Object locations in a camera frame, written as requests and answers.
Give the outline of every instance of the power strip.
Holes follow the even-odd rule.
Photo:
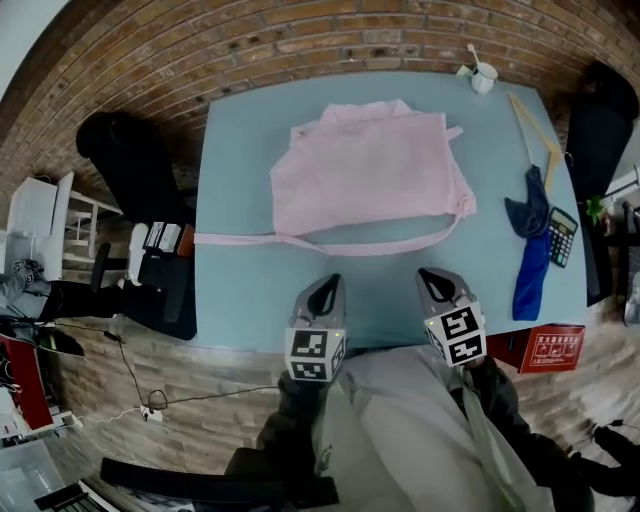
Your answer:
[[[162,423],[164,421],[164,416],[161,411],[156,409],[149,409],[148,407],[140,406],[140,413],[142,414],[142,419],[144,421],[157,421],[158,423]]]

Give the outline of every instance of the green plant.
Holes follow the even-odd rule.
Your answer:
[[[591,199],[587,199],[587,215],[591,217],[594,226],[598,223],[603,211],[604,205],[599,196],[593,196]]]

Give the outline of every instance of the white cup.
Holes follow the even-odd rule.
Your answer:
[[[491,64],[481,62],[471,77],[471,88],[477,94],[487,94],[498,79],[498,71]]]

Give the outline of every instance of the wooden floor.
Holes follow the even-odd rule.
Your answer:
[[[93,325],[104,328],[105,323]],[[169,339],[122,319],[108,328],[122,333],[125,354],[143,393],[162,389],[169,400],[276,382],[278,355],[202,349]],[[110,423],[106,419],[139,405],[133,380],[118,345],[100,333],[69,330],[86,357],[56,356],[58,381],[66,404],[88,416],[84,428],[68,428],[64,438],[47,441],[67,481],[80,477],[122,510],[159,510],[124,491],[101,483],[103,456],[177,471],[221,473],[235,448],[252,446],[274,409],[273,390],[257,394],[186,402],[163,411],[163,423],[144,422],[137,412]],[[585,456],[610,462],[590,441],[593,422],[616,418],[640,426],[640,334],[626,329],[603,308],[591,311],[591,324],[578,370],[565,374],[517,377],[522,412],[538,432],[561,446],[576,445]],[[623,429],[640,442],[639,432]],[[597,510],[626,511],[628,503],[597,496]]]

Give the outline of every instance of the pink cloth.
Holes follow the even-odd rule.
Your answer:
[[[196,243],[283,242],[340,256],[414,251],[444,239],[476,211],[453,159],[445,114],[423,114],[403,101],[329,105],[318,121],[293,128],[289,151],[271,170],[274,234],[196,234]],[[315,231],[424,215],[454,216],[443,231],[372,244],[311,244]]]

